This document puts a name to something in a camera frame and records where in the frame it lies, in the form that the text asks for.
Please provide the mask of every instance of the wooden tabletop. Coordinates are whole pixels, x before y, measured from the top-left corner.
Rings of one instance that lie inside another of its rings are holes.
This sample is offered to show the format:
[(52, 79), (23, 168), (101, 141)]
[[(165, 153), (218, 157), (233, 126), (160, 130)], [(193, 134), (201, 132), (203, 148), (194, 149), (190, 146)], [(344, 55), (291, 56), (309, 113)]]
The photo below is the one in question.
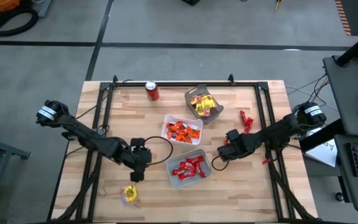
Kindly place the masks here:
[[(96, 104), (100, 82), (85, 82), (77, 115)], [(284, 82), (268, 81), (270, 96), (277, 120), (290, 113), (290, 105)], [(117, 136), (130, 142), (131, 138), (159, 136), (166, 114), (180, 118), (195, 119), (185, 105), (184, 93), (188, 87), (160, 87), (160, 99), (150, 101), (142, 87), (120, 87), (114, 91), (110, 110), (107, 136)], [(234, 128), (244, 130), (239, 112), (254, 119), (251, 132), (261, 129), (254, 89), (251, 87), (209, 87), (216, 101), (224, 106), (221, 115), (205, 125), (201, 143), (196, 147), (175, 146), (173, 156), (201, 148), (206, 151), (209, 161), (218, 155), (225, 134)], [(270, 124), (265, 106), (267, 125)], [(79, 119), (91, 126), (94, 111)], [(162, 140), (147, 142), (153, 154), (153, 161), (159, 161), (169, 153), (167, 143)], [(68, 152), (80, 147), (71, 142)], [(94, 211), (94, 222), (275, 222), (277, 215), (272, 195), (269, 170), (262, 165), (265, 148), (258, 148), (253, 155), (231, 161), (224, 171), (213, 170), (210, 178), (184, 187), (172, 187), (165, 164), (150, 166), (145, 171), (145, 180), (137, 183), (138, 197), (135, 202), (124, 205), (120, 187), (130, 185), (129, 173), (124, 165), (117, 165), (106, 158), (103, 160), (98, 196)], [(290, 188), (301, 204), (317, 216), (308, 176), (299, 149), (283, 151)], [(58, 187), (52, 218), (57, 218), (77, 195), (86, 158), (86, 149), (71, 154), (65, 160)], [(216, 160), (215, 166), (224, 163)], [(84, 216), (88, 211), (86, 198)], [(285, 213), (283, 193), (280, 194)]]

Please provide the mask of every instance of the table leg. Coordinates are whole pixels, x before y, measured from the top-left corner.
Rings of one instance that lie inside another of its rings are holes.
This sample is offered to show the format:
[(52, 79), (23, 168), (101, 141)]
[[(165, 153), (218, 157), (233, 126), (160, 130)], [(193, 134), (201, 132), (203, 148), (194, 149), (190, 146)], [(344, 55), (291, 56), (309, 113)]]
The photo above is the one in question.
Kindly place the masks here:
[(337, 119), (322, 130), (299, 141), (302, 152), (305, 153), (310, 149), (313, 149), (316, 146), (319, 146), (322, 143), (333, 139), (336, 134), (344, 134), (344, 128), (341, 119)]
[(28, 159), (30, 157), (31, 152), (26, 152), (21, 149), (8, 146), (7, 144), (0, 143), (0, 151), (6, 151), (8, 153), (11, 153), (13, 155), (20, 156), (21, 159)]

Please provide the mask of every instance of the gray concrete floor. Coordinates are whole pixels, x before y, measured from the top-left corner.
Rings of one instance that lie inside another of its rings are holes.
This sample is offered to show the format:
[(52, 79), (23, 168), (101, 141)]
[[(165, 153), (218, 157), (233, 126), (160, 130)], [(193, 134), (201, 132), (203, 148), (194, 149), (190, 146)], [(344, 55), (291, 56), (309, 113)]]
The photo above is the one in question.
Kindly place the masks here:
[[(0, 40), (95, 42), (108, 0), (54, 1), (46, 19), (30, 31)], [(104, 42), (350, 46), (334, 0), (115, 0)], [(22, 15), (7, 26), (26, 19)], [(0, 46), (0, 141), (32, 151), (28, 161), (12, 159), (0, 189), (0, 219), (8, 223), (46, 219), (67, 142), (60, 132), (35, 124), (46, 99), (60, 100), (75, 113), (92, 47)], [(323, 57), (342, 52), (284, 50), (148, 49), (103, 47), (92, 80), (281, 79), (299, 87), (319, 78)], [(313, 86), (303, 91), (311, 93)], [(295, 106), (308, 99), (289, 96)], [(320, 97), (336, 107), (329, 87)], [(337, 111), (324, 106), (328, 123)], [(357, 222), (352, 205), (335, 201), (339, 184), (310, 178), (319, 217)]]

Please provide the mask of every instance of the clear plastic container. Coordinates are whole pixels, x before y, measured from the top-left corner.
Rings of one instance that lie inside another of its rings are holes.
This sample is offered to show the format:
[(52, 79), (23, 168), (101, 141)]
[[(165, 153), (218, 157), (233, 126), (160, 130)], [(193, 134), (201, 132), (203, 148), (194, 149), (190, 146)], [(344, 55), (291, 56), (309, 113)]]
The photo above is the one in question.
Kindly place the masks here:
[(175, 141), (175, 140), (171, 140), (171, 139), (168, 139), (168, 140), (171, 141), (174, 144), (179, 144), (179, 145), (182, 145), (182, 146), (196, 146), (196, 145), (198, 145), (201, 142), (201, 136), (203, 134), (203, 121), (200, 120), (200, 119), (190, 120), (190, 119), (185, 119), (185, 118), (177, 118), (177, 117), (174, 117), (174, 116), (168, 114), (168, 115), (165, 116), (164, 123), (162, 124), (161, 137), (167, 139), (167, 123), (169, 123), (169, 122), (176, 123), (178, 121), (182, 121), (183, 123), (189, 125), (191, 128), (199, 130), (200, 131), (200, 138), (198, 138), (198, 139), (192, 138), (191, 143), (180, 142), (180, 141)]
[[(194, 158), (197, 156), (203, 156), (204, 162), (200, 162), (200, 167), (205, 173), (205, 178), (202, 178), (199, 174), (196, 174), (193, 178), (186, 180), (179, 180), (177, 175), (172, 175), (172, 171), (179, 167), (181, 161), (186, 161), (186, 158)], [(207, 179), (212, 175), (212, 169), (209, 165), (208, 158), (206, 157), (205, 151), (203, 149), (195, 149), (190, 152), (186, 152), (174, 157), (171, 157), (165, 161), (165, 165), (167, 167), (168, 175), (171, 180), (171, 184), (174, 188), (179, 189), (181, 187), (194, 184), (203, 179)]]
[(189, 102), (189, 99), (191, 99), (193, 96), (200, 96), (200, 95), (211, 95), (207, 90), (206, 85), (198, 85), (193, 89), (187, 91), (185, 93), (186, 105), (187, 107), (189, 107), (190, 111), (196, 116), (196, 118), (202, 120), (204, 124), (208, 124), (209, 122), (213, 121), (215, 118), (219, 116), (219, 114), (223, 111), (223, 106), (219, 105), (219, 103), (216, 102), (214, 98), (215, 108), (211, 108), (211, 110), (209, 111), (211, 114), (205, 117), (200, 116), (198, 115), (197, 111), (194, 109), (193, 105), (191, 105), (191, 103)]

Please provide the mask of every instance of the soda can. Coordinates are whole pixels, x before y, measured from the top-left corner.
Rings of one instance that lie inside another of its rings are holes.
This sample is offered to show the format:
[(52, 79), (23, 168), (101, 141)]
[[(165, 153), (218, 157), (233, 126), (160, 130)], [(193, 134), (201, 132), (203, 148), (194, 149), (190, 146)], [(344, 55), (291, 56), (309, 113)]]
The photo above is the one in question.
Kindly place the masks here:
[(160, 98), (160, 93), (158, 92), (158, 86), (155, 82), (146, 83), (146, 92), (149, 94), (149, 97), (152, 101), (158, 100)]

